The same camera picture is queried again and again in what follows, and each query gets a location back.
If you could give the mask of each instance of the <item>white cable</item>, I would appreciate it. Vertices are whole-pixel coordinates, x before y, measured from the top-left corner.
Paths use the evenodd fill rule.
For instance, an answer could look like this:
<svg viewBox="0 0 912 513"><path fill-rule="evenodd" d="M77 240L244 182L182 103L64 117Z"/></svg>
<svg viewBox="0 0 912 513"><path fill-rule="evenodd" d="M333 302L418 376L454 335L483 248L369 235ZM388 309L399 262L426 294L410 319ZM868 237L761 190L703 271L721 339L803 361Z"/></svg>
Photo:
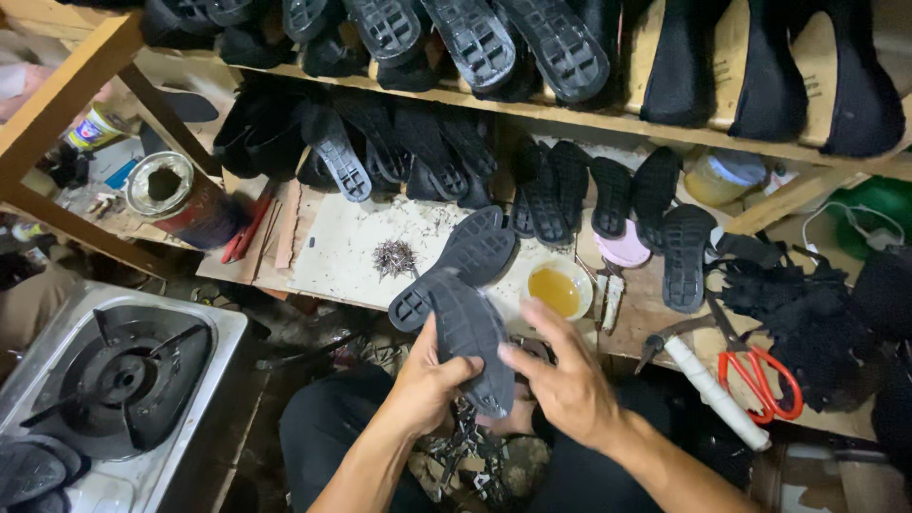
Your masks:
<svg viewBox="0 0 912 513"><path fill-rule="evenodd" d="M846 204L841 204L841 203L837 203L837 202L828 202L828 203L825 203L825 204L824 204L823 206L821 206L820 208L818 208L818 209L816 210L816 212L814 212L813 214L811 214L810 217L808 217L807 219L805 219L805 220L804 220L804 223L801 225L801 239L804 241L804 247L806 247L806 248L808 248L808 249L810 249L810 250L812 250L812 251L814 251L814 252L816 252L816 251L815 251L815 250L816 250L816 246L814 246L813 244L809 243L808 240L807 240L807 226L808 226L809 223L811 223L811 221L813 221L813 219L814 219L816 216L820 215L824 210L826 210L826 207L828 207L828 206L841 206L841 207L843 207L843 208L845 209L845 217L846 217L846 219L848 219L849 225L851 225L855 230L857 230L859 234L861 234L862 236L864 236L865 239L867 239L867 238L870 236L870 234L868 234L868 233L865 231L865 229L862 228L862 227L858 224L858 220L855 218L855 215L852 214L852 211L853 211L853 210L857 210L857 211L859 211L859 212L868 212L869 214L874 214L874 215L877 215L877 216L879 216L879 217L882 217L882 218L886 219L887 221L889 221L889 222L896 228L896 230L899 231L899 244L905 244L905 242L906 242L906 231L903 230L903 227L902 227L901 225L899 225L899 223L898 223L895 219L893 219L892 217L890 217L890 216L888 216L888 215L885 215L885 214L883 214L883 213L877 212L877 210L874 210L873 208L868 208L868 207L866 207L866 206L864 206L864 205L862 205L862 204L860 204L860 205L858 205L858 206L848 206L848 205L846 205Z"/></svg>

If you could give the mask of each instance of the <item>tin can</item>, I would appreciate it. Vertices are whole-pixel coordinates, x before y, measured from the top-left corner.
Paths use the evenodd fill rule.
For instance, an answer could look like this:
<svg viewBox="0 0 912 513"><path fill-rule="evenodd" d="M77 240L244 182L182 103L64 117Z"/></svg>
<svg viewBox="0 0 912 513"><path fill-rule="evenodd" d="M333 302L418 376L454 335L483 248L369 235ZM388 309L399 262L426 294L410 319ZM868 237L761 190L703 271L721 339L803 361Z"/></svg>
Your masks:
<svg viewBox="0 0 912 513"><path fill-rule="evenodd" d="M226 244L242 218L231 196L177 152L158 152L136 164L127 205L143 222L200 249Z"/></svg>

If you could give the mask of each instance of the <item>stainless steel stove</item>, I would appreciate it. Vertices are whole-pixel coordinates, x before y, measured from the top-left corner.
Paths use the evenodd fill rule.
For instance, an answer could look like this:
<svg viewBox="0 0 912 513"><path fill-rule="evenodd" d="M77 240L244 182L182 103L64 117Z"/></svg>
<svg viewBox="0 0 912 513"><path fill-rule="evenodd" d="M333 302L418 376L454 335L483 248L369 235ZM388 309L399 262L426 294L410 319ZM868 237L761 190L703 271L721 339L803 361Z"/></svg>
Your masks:
<svg viewBox="0 0 912 513"><path fill-rule="evenodd" d="M66 489L72 513L155 511L253 324L85 282L0 390L0 435L49 434L91 458Z"/></svg>

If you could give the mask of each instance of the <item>human hand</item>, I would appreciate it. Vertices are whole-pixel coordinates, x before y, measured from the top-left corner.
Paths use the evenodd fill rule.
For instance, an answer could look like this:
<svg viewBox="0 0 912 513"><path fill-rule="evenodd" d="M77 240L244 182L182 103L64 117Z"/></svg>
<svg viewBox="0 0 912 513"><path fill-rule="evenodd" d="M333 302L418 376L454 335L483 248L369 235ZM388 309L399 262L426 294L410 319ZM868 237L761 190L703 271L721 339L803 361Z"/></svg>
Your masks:
<svg viewBox="0 0 912 513"><path fill-rule="evenodd" d="M523 301L523 317L551 344L557 365L501 343L504 363L529 379L544 416L557 429L591 449L605 452L621 421L621 408L579 331L540 299Z"/></svg>
<svg viewBox="0 0 912 513"><path fill-rule="evenodd" d="M483 368L484 360L478 356L440 363L437 320L431 313L375 418L408 438L429 434L447 418L456 387L480 374Z"/></svg>

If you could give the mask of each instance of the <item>red scissors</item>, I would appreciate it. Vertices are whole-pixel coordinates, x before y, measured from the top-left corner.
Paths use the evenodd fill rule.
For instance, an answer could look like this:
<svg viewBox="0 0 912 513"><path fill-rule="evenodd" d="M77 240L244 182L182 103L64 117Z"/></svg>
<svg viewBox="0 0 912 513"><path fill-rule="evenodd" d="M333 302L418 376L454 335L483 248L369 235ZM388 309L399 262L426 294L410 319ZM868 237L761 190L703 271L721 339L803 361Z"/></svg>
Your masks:
<svg viewBox="0 0 912 513"><path fill-rule="evenodd" d="M767 350L755 346L748 346L747 343L738 336L738 333L735 332L735 329L731 326L729 318L725 315L725 311L722 309L719 301L716 300L714 292L707 290L706 301L710 304L712 316L716 318L716 325L719 327L719 330L721 330L722 336L725 337L725 341L728 344L728 350L719 353L719 384L722 385L722 388L726 391L729 390L729 363L731 363L735 368L735 371L737 371L744 382L751 387L754 395L757 396L757 399L759 399L763 405L763 409L759 414L752 410L747 411L747 415L749 415L755 423L767 424L772 421L775 415L779 415L787 421L798 418L804 408L804 400L801 396L801 386L798 385L798 382L795 380L794 376L792 376L792 373L789 372L780 361L773 358ZM751 367L753 368L756 380L748 374L744 366L741 365L741 362L738 361L736 355L739 352L745 353L744 356L751 362ZM794 406L792 407L792 410L785 411L779 406L779 400L772 395L770 384L766 381L766 373L763 372L760 360L769 363L777 372L782 374L789 383L794 397Z"/></svg>

